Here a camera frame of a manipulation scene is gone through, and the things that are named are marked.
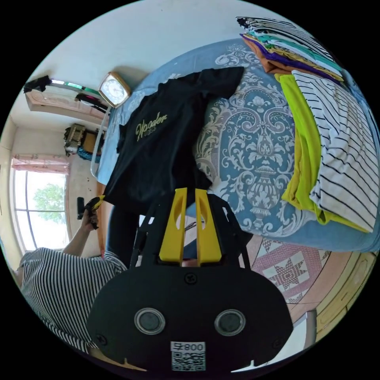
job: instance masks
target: teal shirt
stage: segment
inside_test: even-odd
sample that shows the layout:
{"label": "teal shirt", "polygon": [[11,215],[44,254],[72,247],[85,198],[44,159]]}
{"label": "teal shirt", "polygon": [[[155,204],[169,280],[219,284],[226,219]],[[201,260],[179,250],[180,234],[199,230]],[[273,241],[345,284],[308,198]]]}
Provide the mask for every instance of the teal shirt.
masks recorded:
{"label": "teal shirt", "polygon": [[298,49],[298,50],[303,51],[304,53],[306,53],[308,56],[310,56],[311,58],[313,58],[315,61],[324,62],[327,65],[335,68],[338,71],[342,70],[342,68],[338,64],[336,64],[334,61],[331,61],[330,59],[322,57],[320,54],[314,53],[313,51],[311,51],[307,47],[301,46],[301,45],[297,44],[296,42],[291,42],[291,41],[288,41],[288,40],[284,40],[283,38],[278,38],[278,37],[274,37],[274,36],[257,36],[257,35],[254,34],[254,32],[248,32],[248,34],[254,36],[255,38],[257,38],[263,44],[265,44],[267,41],[279,41],[279,42],[282,42],[283,44],[288,45],[290,50],[291,50],[292,47],[296,48],[296,49]]}

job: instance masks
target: black t-shirt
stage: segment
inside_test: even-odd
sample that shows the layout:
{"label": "black t-shirt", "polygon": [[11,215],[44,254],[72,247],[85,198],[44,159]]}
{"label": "black t-shirt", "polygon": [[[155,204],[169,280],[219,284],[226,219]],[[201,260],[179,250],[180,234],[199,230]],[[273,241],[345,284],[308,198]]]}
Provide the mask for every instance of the black t-shirt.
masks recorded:
{"label": "black t-shirt", "polygon": [[206,69],[160,84],[146,96],[126,125],[120,126],[119,153],[104,190],[105,200],[145,215],[151,203],[176,188],[208,189],[211,182],[198,170],[192,148],[204,127],[213,98],[230,98],[243,67]]}

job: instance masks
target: window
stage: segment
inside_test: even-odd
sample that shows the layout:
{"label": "window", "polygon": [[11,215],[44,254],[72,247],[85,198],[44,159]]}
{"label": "window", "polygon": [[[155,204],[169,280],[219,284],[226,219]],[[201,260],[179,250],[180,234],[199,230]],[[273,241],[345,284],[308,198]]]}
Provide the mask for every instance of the window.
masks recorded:
{"label": "window", "polygon": [[15,214],[24,250],[64,248],[68,244],[66,176],[31,171],[14,173]]}

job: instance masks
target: hand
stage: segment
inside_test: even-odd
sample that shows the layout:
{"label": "hand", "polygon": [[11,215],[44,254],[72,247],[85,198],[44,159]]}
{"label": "hand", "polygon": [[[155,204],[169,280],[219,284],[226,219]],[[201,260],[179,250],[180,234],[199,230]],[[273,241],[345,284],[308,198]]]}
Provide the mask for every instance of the hand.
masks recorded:
{"label": "hand", "polygon": [[93,231],[95,228],[92,225],[92,223],[98,224],[98,216],[96,215],[96,212],[90,218],[88,215],[88,210],[85,210],[83,214],[83,218],[82,218],[82,224],[80,226],[81,230],[86,231],[86,232]]}

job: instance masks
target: gold text on shirt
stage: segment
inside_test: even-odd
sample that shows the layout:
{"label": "gold text on shirt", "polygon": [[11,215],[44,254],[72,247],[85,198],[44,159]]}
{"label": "gold text on shirt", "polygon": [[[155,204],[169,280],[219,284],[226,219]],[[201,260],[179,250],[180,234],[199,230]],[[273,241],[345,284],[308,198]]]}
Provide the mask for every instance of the gold text on shirt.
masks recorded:
{"label": "gold text on shirt", "polygon": [[142,123],[136,127],[137,141],[153,133],[156,130],[156,125],[163,123],[166,119],[167,115],[160,116],[160,113],[158,113],[155,120],[151,120],[148,123],[143,120]]}

